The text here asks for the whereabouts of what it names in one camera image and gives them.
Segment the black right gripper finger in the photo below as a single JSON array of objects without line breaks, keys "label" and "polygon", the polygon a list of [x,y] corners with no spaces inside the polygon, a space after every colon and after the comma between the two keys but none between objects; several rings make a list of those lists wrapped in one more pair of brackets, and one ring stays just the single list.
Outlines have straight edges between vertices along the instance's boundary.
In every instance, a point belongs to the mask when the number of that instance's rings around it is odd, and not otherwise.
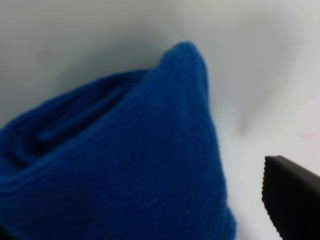
[{"label": "black right gripper finger", "polygon": [[320,238],[320,177],[283,156],[266,156],[262,202],[283,240]]}]

